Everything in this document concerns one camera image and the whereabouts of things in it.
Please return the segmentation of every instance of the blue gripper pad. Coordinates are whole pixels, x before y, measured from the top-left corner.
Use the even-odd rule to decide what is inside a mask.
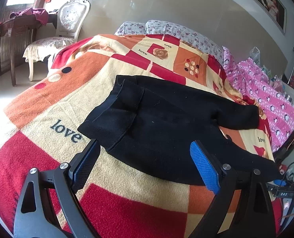
[[[220,189],[218,174],[195,141],[190,145],[190,155],[206,188],[217,194]]]

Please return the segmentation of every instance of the red dot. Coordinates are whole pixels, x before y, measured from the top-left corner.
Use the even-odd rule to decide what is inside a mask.
[[[44,82],[41,82],[41,83],[39,83],[39,84],[37,84],[36,86],[35,86],[35,89],[42,89],[42,88],[44,88],[46,86],[46,84],[44,83]]]

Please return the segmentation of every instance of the polka dot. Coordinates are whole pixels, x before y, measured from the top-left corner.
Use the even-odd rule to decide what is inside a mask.
[[[62,71],[63,73],[69,73],[71,70],[72,70],[71,67],[65,67],[65,68],[63,68],[61,71]]]
[[[48,81],[50,82],[57,82],[61,78],[60,74],[54,74],[49,77]]]
[[[46,84],[44,83],[44,82],[41,82],[41,83],[39,83],[39,84],[37,84],[36,86],[35,86],[35,89],[42,89],[42,88],[44,88],[46,86]]]

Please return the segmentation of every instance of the checkered blanket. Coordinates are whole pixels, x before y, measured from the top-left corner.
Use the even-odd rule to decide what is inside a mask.
[[[65,66],[24,91],[4,109],[5,117],[0,121],[0,217],[11,231],[29,169],[56,168],[85,148],[89,139],[77,128],[107,98],[117,74],[162,78],[237,103],[255,103],[231,87],[213,56],[175,37],[93,37],[76,49]],[[268,122],[262,111],[260,114],[258,129],[220,129],[241,148],[273,160]],[[68,230],[55,192],[51,191],[51,195],[59,222]],[[104,148],[84,189],[77,193],[86,215],[103,238],[187,237],[213,196],[205,187],[139,172]],[[221,230],[229,227],[238,197],[236,192]]]

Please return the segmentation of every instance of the wooden table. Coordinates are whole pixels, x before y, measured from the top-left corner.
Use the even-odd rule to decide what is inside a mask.
[[[57,15],[50,14],[48,23],[52,23],[55,27],[57,25]],[[16,86],[16,76],[15,76],[15,46],[16,46],[16,35],[24,33],[27,29],[32,30],[30,37],[30,43],[35,41],[36,29],[41,26],[41,23],[35,19],[35,16],[32,15],[22,15],[15,16],[3,23],[0,24],[0,38],[5,36],[9,29],[11,29],[11,83],[13,86]]]

